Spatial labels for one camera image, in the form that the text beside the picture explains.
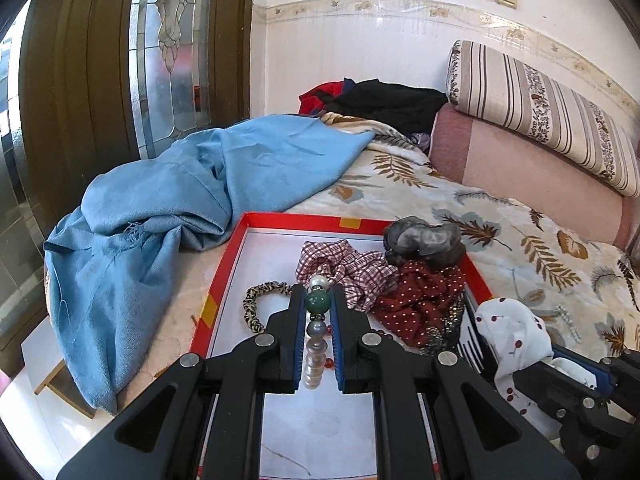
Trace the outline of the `red polka dot scrunchie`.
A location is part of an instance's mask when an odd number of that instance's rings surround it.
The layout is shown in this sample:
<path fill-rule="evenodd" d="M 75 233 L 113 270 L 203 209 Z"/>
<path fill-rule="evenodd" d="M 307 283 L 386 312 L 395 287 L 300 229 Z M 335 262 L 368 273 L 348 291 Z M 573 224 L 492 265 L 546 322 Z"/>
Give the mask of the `red polka dot scrunchie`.
<path fill-rule="evenodd" d="M 411 348 L 431 356 L 457 343 L 465 277 L 458 266 L 435 269 L 407 261 L 397 286 L 379 296 L 370 313 Z"/>

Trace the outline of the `black hair comb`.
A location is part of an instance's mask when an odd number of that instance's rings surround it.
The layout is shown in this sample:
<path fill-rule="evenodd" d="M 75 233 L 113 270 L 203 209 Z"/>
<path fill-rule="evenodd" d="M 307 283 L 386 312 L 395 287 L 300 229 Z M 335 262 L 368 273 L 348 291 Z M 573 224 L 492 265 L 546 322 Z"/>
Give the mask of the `black hair comb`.
<path fill-rule="evenodd" d="M 494 352 L 480 336 L 475 315 L 478 303 L 469 286 L 454 304 L 454 313 L 444 322 L 442 330 L 432 330 L 427 346 L 420 350 L 422 356 L 436 356 L 449 350 L 472 367 L 488 382 L 494 378 L 497 362 Z"/>

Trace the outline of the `white cherry print scrunchie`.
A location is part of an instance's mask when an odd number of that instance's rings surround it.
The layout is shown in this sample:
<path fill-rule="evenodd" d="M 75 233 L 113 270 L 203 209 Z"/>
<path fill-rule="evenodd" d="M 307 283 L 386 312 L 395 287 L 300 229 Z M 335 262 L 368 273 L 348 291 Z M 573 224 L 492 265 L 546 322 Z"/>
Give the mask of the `white cherry print scrunchie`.
<path fill-rule="evenodd" d="M 544 321 L 518 300 L 494 298 L 478 307 L 475 323 L 496 354 L 498 366 L 494 382 L 498 393 L 548 440 L 559 437 L 560 423 L 521 393 L 513 380 L 515 372 L 552 358 L 551 340 Z"/>

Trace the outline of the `red cardboard box lid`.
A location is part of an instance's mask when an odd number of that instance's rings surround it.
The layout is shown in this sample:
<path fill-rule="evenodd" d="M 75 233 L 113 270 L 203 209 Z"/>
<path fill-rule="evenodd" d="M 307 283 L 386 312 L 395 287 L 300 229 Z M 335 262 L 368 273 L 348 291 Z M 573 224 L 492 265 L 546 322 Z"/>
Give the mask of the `red cardboard box lid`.
<path fill-rule="evenodd" d="M 452 352 L 419 356 L 372 330 L 341 286 L 329 297 L 338 388 L 373 396 L 378 478 L 487 478 L 491 452 L 480 433 L 502 401 L 495 390 Z M 201 359 L 202 478 L 258 478 L 265 396 L 292 394 L 303 378 L 305 298 L 294 286 L 265 333 Z"/>

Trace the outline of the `red white plaid scrunchie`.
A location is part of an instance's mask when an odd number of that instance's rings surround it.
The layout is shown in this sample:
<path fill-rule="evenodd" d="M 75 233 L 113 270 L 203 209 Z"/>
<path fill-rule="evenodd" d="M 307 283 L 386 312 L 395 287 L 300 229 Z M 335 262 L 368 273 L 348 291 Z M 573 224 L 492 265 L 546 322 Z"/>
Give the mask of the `red white plaid scrunchie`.
<path fill-rule="evenodd" d="M 316 275 L 344 288 L 349 309 L 368 312 L 379 296 L 397 286 L 399 270 L 382 252 L 360 252 L 347 240 L 305 242 L 296 266 L 296 281 L 309 285 Z"/>

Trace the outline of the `dark grey scrunchie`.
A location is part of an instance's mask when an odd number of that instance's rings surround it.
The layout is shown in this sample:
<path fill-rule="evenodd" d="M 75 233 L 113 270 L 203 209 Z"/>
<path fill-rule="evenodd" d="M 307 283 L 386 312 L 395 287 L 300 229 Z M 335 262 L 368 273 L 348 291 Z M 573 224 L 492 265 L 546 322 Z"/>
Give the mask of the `dark grey scrunchie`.
<path fill-rule="evenodd" d="M 392 266 L 412 260 L 453 266 L 465 253 L 462 234 L 454 224 L 429 224 L 416 216 L 401 218 L 386 226 L 383 245 L 385 259 Z"/>

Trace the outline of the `leaf pattern blanket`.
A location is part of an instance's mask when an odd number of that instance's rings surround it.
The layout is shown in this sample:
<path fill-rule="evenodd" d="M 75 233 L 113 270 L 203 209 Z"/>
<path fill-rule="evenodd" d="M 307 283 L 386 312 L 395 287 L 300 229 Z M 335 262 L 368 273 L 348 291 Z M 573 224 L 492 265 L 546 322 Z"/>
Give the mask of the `leaf pattern blanket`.
<path fill-rule="evenodd" d="M 620 248 L 587 240 L 514 198 L 468 188 L 427 166 L 425 155 L 377 122 L 318 122 L 343 141 L 372 141 L 329 188 L 296 214 L 454 224 L 494 296 L 520 300 L 551 340 L 590 359 L 639 347 L 639 280 Z"/>

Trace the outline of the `blue cloth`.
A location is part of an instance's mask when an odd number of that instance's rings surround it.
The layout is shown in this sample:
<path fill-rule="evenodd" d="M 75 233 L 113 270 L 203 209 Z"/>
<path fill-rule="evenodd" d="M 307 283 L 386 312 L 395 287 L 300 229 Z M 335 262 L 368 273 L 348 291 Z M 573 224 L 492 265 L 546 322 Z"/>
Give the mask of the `blue cloth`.
<path fill-rule="evenodd" d="M 52 326 L 84 400 L 116 412 L 170 303 L 180 250 L 217 247 L 242 214 L 324 190 L 372 139 L 269 115 L 191 133 L 97 176 L 43 245 Z"/>

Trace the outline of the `pink bolster cushion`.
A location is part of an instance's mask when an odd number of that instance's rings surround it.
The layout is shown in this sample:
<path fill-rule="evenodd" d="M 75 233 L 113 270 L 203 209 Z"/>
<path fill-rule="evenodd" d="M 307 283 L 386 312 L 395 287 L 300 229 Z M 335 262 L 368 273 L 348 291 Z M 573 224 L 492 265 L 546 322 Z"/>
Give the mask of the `pink bolster cushion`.
<path fill-rule="evenodd" d="M 518 133 L 462 114 L 438 112 L 430 159 L 446 178 L 521 203 L 587 240 L 620 249 L 639 233 L 639 201 Z"/>

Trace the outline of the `black and red clothes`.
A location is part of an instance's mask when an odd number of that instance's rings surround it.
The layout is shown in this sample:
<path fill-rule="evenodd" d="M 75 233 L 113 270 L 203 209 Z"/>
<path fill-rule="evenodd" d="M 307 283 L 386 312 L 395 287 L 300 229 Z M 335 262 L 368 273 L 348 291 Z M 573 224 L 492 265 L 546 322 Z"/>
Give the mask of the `black and red clothes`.
<path fill-rule="evenodd" d="M 448 102 L 446 94 L 435 89 L 389 84 L 378 79 L 355 82 L 349 78 L 318 84 L 298 100 L 301 115 L 333 112 L 372 119 L 405 136 L 430 133 L 437 113 Z"/>

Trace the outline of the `striped floral pillow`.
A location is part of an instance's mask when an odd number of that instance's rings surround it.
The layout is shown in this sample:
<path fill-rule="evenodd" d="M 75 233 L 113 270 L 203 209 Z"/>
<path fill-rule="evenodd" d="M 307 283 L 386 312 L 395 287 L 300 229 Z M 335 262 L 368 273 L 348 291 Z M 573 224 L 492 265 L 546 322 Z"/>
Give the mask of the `striped floral pillow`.
<path fill-rule="evenodd" d="M 458 112 L 526 136 L 623 196 L 639 196 L 639 165 L 624 129 L 540 70 L 484 44 L 458 40 L 450 50 L 447 90 Z"/>

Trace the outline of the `brown stained glass door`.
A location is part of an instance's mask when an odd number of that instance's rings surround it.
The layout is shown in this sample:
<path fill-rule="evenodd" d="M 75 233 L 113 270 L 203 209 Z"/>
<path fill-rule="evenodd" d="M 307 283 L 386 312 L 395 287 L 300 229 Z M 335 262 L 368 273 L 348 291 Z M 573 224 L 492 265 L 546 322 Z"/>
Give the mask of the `brown stained glass door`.
<path fill-rule="evenodd" d="M 9 23 L 28 5 L 18 55 L 26 131 L 1 144 L 1 368 L 46 314 L 42 243 L 89 182 L 138 158 L 125 32 L 130 0 L 1 0 Z"/>

